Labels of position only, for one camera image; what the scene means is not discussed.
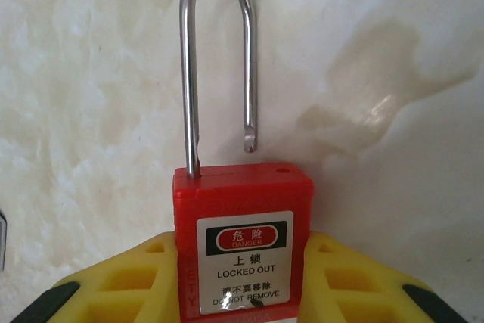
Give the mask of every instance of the white label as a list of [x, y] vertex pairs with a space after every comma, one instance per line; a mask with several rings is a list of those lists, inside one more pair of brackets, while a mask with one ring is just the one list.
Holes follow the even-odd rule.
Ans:
[[200, 314], [290, 299], [293, 212], [197, 221]]

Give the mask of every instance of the white surface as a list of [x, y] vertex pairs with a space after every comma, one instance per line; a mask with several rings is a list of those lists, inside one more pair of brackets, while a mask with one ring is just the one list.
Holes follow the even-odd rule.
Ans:
[[[201, 161], [290, 160], [313, 228], [484, 321], [484, 0], [257, 0], [244, 155], [237, 0], [198, 0]], [[178, 0], [0, 0], [0, 321], [172, 230], [185, 163]]]

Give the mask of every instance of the safety padlock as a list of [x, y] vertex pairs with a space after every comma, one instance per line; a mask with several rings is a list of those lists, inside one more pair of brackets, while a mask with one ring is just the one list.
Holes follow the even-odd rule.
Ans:
[[[291, 163], [200, 167], [195, 2], [180, 0], [186, 168], [173, 177], [181, 321], [294, 317], [303, 285], [312, 180]], [[257, 146], [256, 14], [244, 16], [244, 149]]]

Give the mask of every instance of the black rubber edge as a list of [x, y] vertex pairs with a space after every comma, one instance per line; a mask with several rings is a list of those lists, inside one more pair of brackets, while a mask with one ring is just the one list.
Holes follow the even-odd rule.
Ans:
[[80, 286], [78, 282], [71, 281], [47, 290], [11, 323], [47, 323]]
[[402, 288], [435, 323], [467, 323], [434, 292], [412, 284], [405, 284]]

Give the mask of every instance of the steel shackle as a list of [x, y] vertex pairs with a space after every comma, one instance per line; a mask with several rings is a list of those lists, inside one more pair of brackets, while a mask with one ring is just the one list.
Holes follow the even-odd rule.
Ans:
[[[244, 150], [257, 148], [256, 10], [252, 0], [239, 0], [244, 17]], [[185, 153], [189, 178], [200, 177], [197, 99], [196, 0], [180, 0], [181, 74], [185, 117]]]

